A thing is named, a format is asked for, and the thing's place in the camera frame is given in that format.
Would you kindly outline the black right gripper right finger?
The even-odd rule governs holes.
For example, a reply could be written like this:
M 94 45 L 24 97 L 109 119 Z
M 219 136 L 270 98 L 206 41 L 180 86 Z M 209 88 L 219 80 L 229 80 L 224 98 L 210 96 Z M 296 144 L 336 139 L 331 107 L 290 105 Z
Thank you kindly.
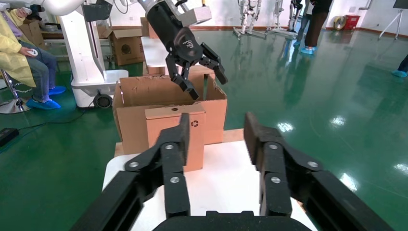
M 377 213 L 317 159 L 293 148 L 277 128 L 245 115 L 244 141 L 260 173 L 260 215 L 289 218 L 291 199 L 325 231 L 389 231 Z

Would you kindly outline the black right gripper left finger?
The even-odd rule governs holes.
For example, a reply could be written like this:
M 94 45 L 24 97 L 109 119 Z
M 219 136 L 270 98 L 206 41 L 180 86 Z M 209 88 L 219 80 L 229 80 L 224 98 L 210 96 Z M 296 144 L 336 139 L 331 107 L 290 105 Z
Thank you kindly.
M 166 218 L 189 216 L 191 206 L 183 168 L 187 163 L 190 120 L 162 130 L 156 144 L 124 164 L 101 195 L 71 228 L 73 231 L 129 231 L 144 202 L 165 190 Z

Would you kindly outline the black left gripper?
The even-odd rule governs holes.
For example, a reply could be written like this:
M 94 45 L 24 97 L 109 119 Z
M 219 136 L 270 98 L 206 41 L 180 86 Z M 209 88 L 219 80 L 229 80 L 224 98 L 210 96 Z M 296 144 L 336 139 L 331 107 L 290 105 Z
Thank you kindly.
M 182 25 L 166 1 L 156 3 L 148 11 L 147 19 L 168 52 L 166 65 L 171 81 L 193 100 L 197 100 L 199 94 L 188 80 L 191 63 L 199 62 L 212 69 L 222 85 L 228 83 L 220 56 L 207 44 L 197 43 L 192 31 Z

